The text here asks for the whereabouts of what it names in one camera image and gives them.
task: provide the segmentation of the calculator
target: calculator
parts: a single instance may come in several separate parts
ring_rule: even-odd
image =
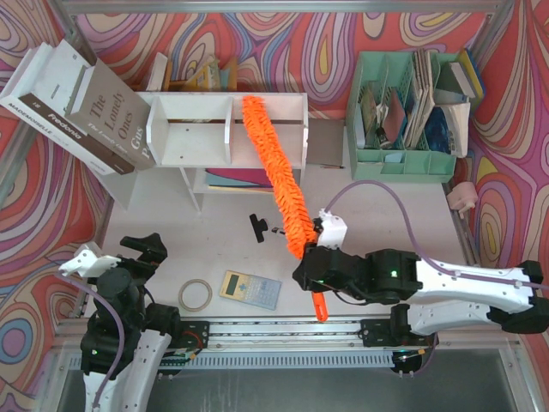
[[[228,270],[220,296],[273,311],[281,286],[282,282],[273,279]]]

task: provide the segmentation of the patterned backdrop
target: patterned backdrop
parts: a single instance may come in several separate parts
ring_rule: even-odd
[[[542,162],[534,164],[524,157],[533,151],[545,153],[540,150],[545,138],[538,136],[542,136],[542,101],[548,99],[547,89],[540,91],[544,84],[540,78],[546,79],[546,87],[549,77],[534,68],[547,67],[542,54],[547,47],[541,47],[547,39],[546,5],[546,0],[520,3],[509,30],[501,33],[506,44],[514,41],[516,47],[490,50],[487,56],[492,58],[483,62],[490,99],[478,111],[474,158],[460,173],[479,179],[481,205],[473,229],[479,244],[490,247],[490,253],[482,252],[490,265],[513,262],[510,259],[524,254],[525,245],[538,245],[545,233],[540,230],[537,237],[530,235],[534,236],[530,243],[522,238],[533,214],[537,213],[538,225],[543,227],[540,216],[546,210],[543,202],[537,204],[535,199],[543,191],[543,178],[537,176],[545,176],[540,170],[545,171],[547,161],[542,156]],[[60,33],[38,0],[0,0],[0,8],[2,87],[29,46],[41,40],[55,44]],[[457,52],[474,41],[484,18],[482,14],[279,13],[87,15],[80,16],[78,22],[100,57],[128,83],[144,76],[156,52],[171,57],[173,79],[190,76],[210,54],[222,64],[237,56],[240,88],[306,92],[313,116],[342,118],[360,51],[427,45],[441,52]],[[525,19],[537,21],[537,26],[527,27]],[[530,38],[537,39],[535,51],[526,47]],[[515,76],[515,67],[528,74],[527,78]],[[535,118],[537,129],[532,130],[523,112]],[[0,150],[15,128],[15,121],[1,120]],[[528,151],[534,144],[538,146]],[[521,165],[531,167],[520,172]],[[534,170],[536,178],[527,179]],[[517,176],[527,184],[522,185]],[[518,193],[525,190],[523,186],[530,188],[525,193],[534,198],[509,202],[504,190],[513,188],[510,191]],[[40,359],[49,348],[54,324],[70,311],[75,298],[74,290],[48,275],[77,244],[96,234],[106,200],[80,162],[39,138],[9,204],[0,212],[0,411],[33,406]],[[506,213],[510,206],[516,210]],[[500,261],[498,253],[507,255]],[[529,342],[541,348],[540,341]],[[538,350],[537,355],[544,354]]]

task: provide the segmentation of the green desk organizer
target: green desk organizer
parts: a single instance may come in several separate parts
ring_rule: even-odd
[[[351,95],[347,104],[346,127],[349,144],[349,157],[354,180],[373,179],[384,182],[402,183],[446,183],[454,175],[455,157],[450,154],[429,150],[425,135],[422,134],[416,149],[406,149],[397,141],[396,149],[357,148],[354,133],[355,107],[368,82],[385,83],[383,88],[372,90],[376,101],[387,101],[390,89],[396,88],[402,102],[407,99],[413,75],[413,53],[410,51],[362,51],[354,71]],[[455,61],[455,54],[432,53],[431,72],[433,84],[437,84],[440,66]],[[402,153],[400,163],[385,162],[385,156]]]

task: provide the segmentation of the gray book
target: gray book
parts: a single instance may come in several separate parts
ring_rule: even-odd
[[[101,60],[82,69],[66,117],[139,170],[155,165],[145,127],[150,106]]]

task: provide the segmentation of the white plastic part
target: white plastic part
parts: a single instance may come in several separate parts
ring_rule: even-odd
[[[428,336],[440,330],[475,324],[493,324],[487,317],[490,307],[479,303],[450,300],[429,305],[411,305],[408,323],[416,335]]]
[[[318,236],[319,246],[328,247],[329,249],[340,249],[345,240],[347,233],[347,225],[339,216],[334,216],[324,209],[318,214],[322,219],[323,232]]]
[[[137,343],[134,360],[114,380],[107,382],[97,410],[145,412],[156,371],[171,341],[168,334],[162,336],[157,330],[145,330]],[[104,377],[102,373],[84,375],[86,412],[96,411],[92,403]]]
[[[448,276],[432,268],[424,260],[416,263],[418,282],[423,283],[423,288],[413,294],[416,298],[445,298],[477,302],[488,306],[494,306],[507,313],[519,313],[526,311],[532,305],[529,298],[532,296],[532,288],[516,288],[512,284],[483,282],[465,279],[464,274],[483,277],[517,280],[530,282],[522,269],[484,269],[474,266],[461,266],[434,261],[447,270],[459,271],[459,276]]]
[[[75,256],[59,267],[63,276],[69,276],[77,272],[80,277],[100,277],[103,273],[114,268],[120,258],[103,255],[101,249],[89,242],[78,248]]]

